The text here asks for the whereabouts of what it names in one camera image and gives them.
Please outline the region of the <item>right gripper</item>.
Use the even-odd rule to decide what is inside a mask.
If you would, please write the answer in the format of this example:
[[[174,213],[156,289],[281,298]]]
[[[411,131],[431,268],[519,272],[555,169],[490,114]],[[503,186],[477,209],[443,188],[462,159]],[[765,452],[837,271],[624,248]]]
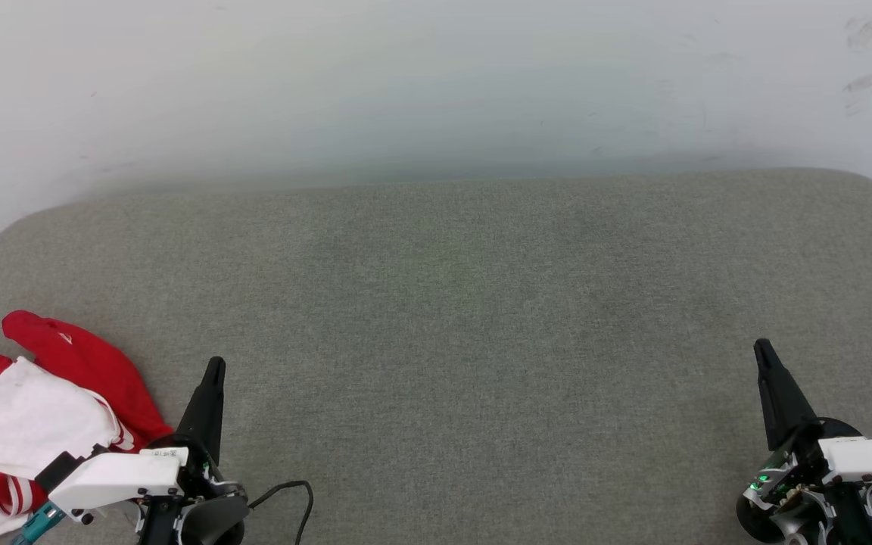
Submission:
[[[772,545],[872,545],[872,483],[821,482],[827,463],[819,440],[865,435],[837,419],[819,420],[767,338],[753,350],[773,452],[737,501],[741,528]]]

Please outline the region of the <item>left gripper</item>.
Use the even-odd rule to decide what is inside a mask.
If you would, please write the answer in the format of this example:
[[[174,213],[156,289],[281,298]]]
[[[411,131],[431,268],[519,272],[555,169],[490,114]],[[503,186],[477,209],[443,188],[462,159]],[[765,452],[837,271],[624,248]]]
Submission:
[[[244,487],[225,479],[220,462],[227,363],[211,357],[176,433],[150,445],[150,454],[186,454],[167,492],[139,500],[136,545],[240,545],[249,514]]]

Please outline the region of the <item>grey fabric sofa seat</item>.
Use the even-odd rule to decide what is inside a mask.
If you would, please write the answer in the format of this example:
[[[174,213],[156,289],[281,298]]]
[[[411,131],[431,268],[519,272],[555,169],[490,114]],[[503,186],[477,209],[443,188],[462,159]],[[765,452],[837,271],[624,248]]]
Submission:
[[[872,435],[872,180],[723,170],[142,195],[0,234],[13,310],[117,345],[304,542],[749,545],[753,344]]]

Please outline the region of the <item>red and white jersey shirt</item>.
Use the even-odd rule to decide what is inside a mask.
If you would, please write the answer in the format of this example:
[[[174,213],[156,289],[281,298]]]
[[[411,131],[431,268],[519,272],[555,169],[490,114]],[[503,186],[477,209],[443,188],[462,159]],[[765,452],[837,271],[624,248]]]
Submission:
[[[34,480],[59,455],[135,454],[172,434],[134,363],[103,338],[26,310],[2,331],[26,355],[0,354],[0,535],[45,503]]]

